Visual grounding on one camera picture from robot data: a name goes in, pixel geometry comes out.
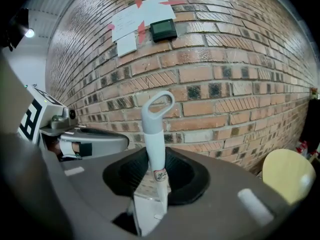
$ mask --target black digital device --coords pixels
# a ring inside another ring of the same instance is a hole
[[[177,31],[172,19],[165,19],[150,24],[153,41],[169,40],[177,37]]]

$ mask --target bottle label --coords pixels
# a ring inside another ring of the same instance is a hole
[[[153,173],[157,182],[162,182],[167,178],[166,168],[163,168],[162,170],[155,170]]]

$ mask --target ceiling light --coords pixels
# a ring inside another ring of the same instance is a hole
[[[35,35],[35,32],[32,28],[29,28],[29,30],[24,34],[27,38],[32,38]]]

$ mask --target yellow chair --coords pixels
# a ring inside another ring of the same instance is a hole
[[[311,163],[288,149],[272,151],[264,160],[262,180],[289,204],[305,198],[316,178]]]

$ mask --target white ceiling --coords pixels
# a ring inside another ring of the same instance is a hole
[[[73,0],[28,0],[22,6],[29,9],[29,28],[34,30],[34,37],[24,37],[19,43],[22,48],[48,49],[50,40],[61,17]]]

